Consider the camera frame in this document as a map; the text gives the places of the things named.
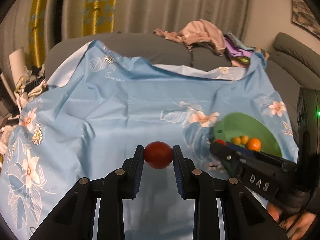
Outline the person right hand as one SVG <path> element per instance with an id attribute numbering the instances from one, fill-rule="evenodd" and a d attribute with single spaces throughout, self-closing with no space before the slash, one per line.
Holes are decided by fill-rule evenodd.
<path id="1" fill-rule="evenodd" d="M 267 203 L 266 210 L 272 218 L 279 224 L 279 226 L 286 231 L 289 239 L 303 239 L 313 228 L 318 214 L 305 211 L 299 218 L 298 214 L 292 215 L 284 220 L 280 220 L 283 211 L 273 205 L 271 202 Z"/>

